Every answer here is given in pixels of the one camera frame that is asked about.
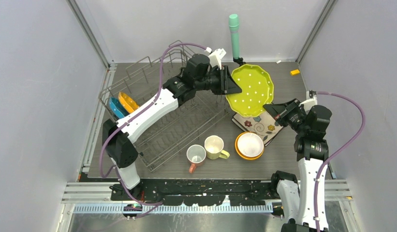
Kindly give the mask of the square floral plate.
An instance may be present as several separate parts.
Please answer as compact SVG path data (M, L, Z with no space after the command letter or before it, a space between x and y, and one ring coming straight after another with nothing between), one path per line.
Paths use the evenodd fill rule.
M267 112L262 112L257 117L243 117L235 113L232 121L244 132L257 134L263 140L264 146L268 146L283 130L283 127Z

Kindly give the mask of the green polka dot plate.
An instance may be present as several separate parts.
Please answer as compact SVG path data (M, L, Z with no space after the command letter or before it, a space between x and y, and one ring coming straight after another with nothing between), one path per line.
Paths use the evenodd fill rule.
M234 112L243 117L257 117L265 111L265 104L272 103L274 84L270 74L262 67L244 64L233 70L232 79L242 90L241 93L226 96Z

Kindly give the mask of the orange polka dot plate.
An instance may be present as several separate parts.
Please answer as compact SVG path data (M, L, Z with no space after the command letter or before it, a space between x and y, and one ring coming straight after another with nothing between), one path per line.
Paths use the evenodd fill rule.
M126 93L119 92L118 100L123 108L130 114L139 108L139 105Z

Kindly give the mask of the blue polka dot plate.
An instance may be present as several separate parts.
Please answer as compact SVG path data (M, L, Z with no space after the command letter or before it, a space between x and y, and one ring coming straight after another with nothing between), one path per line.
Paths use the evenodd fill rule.
M110 107L111 111L113 112L113 114L118 119L124 118L127 115L129 115L127 110L121 105L121 103L119 102L119 100L117 98L111 97L109 99L109 107Z

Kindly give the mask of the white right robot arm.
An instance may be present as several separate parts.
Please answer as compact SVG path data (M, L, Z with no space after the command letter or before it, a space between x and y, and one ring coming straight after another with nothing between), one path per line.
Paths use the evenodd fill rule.
M282 202L286 222L281 231L327 232L324 186L329 149L324 137L332 112L317 104L305 108L298 99L263 107L280 126L296 132L294 151L300 179L276 171L269 185L270 194Z

